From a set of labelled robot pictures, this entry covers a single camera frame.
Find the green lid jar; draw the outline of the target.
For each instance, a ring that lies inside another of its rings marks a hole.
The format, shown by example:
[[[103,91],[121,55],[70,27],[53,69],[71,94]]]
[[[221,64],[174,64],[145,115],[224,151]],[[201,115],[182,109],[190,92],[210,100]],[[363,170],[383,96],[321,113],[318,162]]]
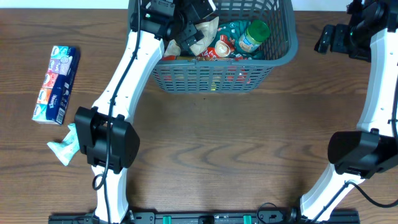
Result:
[[[253,53],[271,35],[268,25],[260,20],[252,21],[238,40],[243,52]]]

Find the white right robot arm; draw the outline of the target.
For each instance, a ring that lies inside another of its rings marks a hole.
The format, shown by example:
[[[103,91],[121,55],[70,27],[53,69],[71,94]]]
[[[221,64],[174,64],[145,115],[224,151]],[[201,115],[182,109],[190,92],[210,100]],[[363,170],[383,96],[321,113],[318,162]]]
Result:
[[[349,24],[327,25],[316,52],[346,54],[371,64],[366,100],[354,131],[338,131],[328,144],[328,165],[315,185],[292,208],[288,222],[349,222],[336,206],[357,189],[379,208],[397,206],[373,200],[360,184],[397,166],[397,1],[353,1]]]

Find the red spaghetti pack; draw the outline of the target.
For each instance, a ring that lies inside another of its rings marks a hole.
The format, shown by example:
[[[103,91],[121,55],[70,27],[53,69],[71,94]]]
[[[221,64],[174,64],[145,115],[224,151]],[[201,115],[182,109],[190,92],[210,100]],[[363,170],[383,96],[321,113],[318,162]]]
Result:
[[[213,72],[210,74],[210,67],[188,67],[187,68],[187,76],[188,76],[188,85],[192,86],[196,80],[200,81],[200,85],[204,85],[205,82],[211,77],[213,85],[221,84],[221,77],[223,76],[223,69],[226,69],[226,73],[224,75],[225,80],[223,83],[230,84],[234,81],[238,83],[250,83],[251,79],[248,78],[248,71],[246,69],[238,70],[236,67],[221,67],[215,66],[217,62],[232,62],[233,58],[212,58],[212,57],[186,57],[186,56],[167,56],[163,57],[162,61],[165,62],[210,62],[213,65]]]

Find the beige paper pouch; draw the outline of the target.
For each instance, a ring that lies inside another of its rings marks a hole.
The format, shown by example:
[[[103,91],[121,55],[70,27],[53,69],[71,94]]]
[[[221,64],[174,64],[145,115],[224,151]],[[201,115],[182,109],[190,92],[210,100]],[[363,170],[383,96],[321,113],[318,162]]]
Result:
[[[195,42],[189,46],[187,50],[184,50],[179,46],[175,40],[171,40],[163,54],[163,57],[169,56],[198,56],[204,52],[210,44],[214,41],[219,24],[219,17],[215,17],[213,20],[208,22],[202,22],[197,24],[195,27],[202,31],[204,38]]]

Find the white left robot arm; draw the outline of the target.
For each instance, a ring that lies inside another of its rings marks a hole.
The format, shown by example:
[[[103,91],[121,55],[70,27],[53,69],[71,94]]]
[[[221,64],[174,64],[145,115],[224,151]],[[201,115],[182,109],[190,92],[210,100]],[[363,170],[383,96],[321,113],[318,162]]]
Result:
[[[196,23],[216,11],[212,0],[134,1],[121,61],[104,92],[91,108],[75,113],[80,152],[95,177],[97,206],[91,223],[128,223],[127,170],[139,150],[132,124],[142,91],[164,55],[165,41],[182,48],[202,40]]]

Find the green coffee sachet bag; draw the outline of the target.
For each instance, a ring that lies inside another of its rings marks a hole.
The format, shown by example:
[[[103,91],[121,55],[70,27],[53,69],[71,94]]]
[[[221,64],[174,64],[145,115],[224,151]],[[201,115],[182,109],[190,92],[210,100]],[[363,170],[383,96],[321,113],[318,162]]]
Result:
[[[263,60],[264,52],[245,52],[239,45],[239,38],[251,25],[249,20],[227,22],[218,26],[212,43],[199,55],[198,60]]]

